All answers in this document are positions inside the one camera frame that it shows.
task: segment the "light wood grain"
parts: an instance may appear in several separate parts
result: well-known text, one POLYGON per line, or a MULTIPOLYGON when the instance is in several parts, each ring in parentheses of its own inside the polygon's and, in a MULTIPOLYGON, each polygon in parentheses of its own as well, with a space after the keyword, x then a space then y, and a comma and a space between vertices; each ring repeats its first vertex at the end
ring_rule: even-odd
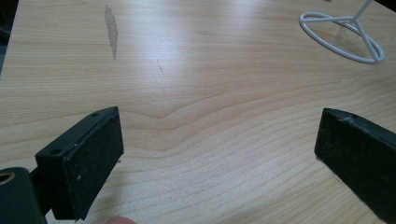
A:
MULTIPOLYGON (((298 22, 363 3, 20 0, 0 81, 0 168, 34 169, 38 150, 117 105, 125 154, 78 223, 382 223, 313 150, 323 107, 396 131, 395 14, 373 2, 360 19, 386 52, 375 65, 323 48, 298 22)), ((339 27, 315 29, 367 53, 339 27)))

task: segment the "black clamp jaw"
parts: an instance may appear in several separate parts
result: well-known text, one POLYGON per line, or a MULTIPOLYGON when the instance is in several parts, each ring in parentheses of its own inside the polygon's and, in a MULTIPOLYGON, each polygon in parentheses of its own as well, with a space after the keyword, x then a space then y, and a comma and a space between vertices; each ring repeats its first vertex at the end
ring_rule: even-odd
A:
POLYGON ((0 223, 47 223, 50 209, 85 219, 123 150, 118 108, 91 113, 35 154, 32 173, 0 171, 0 223))
POLYGON ((325 108, 315 153, 379 218, 396 223, 395 133, 325 108))

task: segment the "hole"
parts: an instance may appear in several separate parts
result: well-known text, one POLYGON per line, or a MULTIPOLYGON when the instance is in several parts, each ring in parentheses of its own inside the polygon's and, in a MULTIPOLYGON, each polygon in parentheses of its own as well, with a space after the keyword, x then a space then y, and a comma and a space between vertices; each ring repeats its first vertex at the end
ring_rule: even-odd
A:
POLYGON ((57 155, 57 154, 59 154, 61 152, 62 152, 62 150, 60 148, 55 148, 55 149, 50 151, 50 154, 51 155, 57 155))
POLYGON ((0 174, 0 185, 4 185, 15 177, 14 173, 0 174))

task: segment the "white wire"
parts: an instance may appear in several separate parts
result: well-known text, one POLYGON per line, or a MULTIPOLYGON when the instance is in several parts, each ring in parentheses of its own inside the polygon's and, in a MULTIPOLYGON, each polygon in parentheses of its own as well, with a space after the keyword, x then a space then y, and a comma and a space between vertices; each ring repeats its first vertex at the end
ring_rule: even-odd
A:
MULTIPOLYGON (((367 1, 367 3, 363 6, 363 10, 370 4, 371 0, 367 1)), ((385 52, 377 44, 370 36, 368 36, 364 30, 361 24, 359 23, 358 20, 356 20, 358 17, 331 17, 327 14, 320 13, 320 12, 305 12, 303 15, 300 16, 300 24, 303 27, 303 29, 306 31, 307 34, 309 34, 313 39, 319 42, 319 44, 323 45, 327 49, 330 49, 334 51, 335 53, 338 53, 348 59, 355 60, 357 62, 361 63, 380 63, 384 60, 385 58, 385 52), (322 22, 322 21, 332 21, 334 23, 337 23, 341 26, 346 27, 348 30, 354 32, 357 35, 360 35, 363 38, 364 43, 366 44, 368 50, 370 51, 371 55, 373 58, 363 58, 361 56, 346 52, 342 49, 337 48, 336 46, 326 42, 324 39, 322 39, 320 36, 315 34, 308 25, 306 24, 307 22, 322 22)))

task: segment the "black rectangular object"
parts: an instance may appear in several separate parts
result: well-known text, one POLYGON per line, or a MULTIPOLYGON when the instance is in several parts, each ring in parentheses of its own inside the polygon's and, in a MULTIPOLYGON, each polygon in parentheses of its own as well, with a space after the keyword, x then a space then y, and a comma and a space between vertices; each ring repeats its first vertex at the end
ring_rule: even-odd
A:
POLYGON ((379 218, 396 222, 395 133, 357 115, 325 108, 315 153, 379 218))
POLYGON ((117 107, 96 111, 35 155, 57 219, 85 219, 123 153, 117 107))

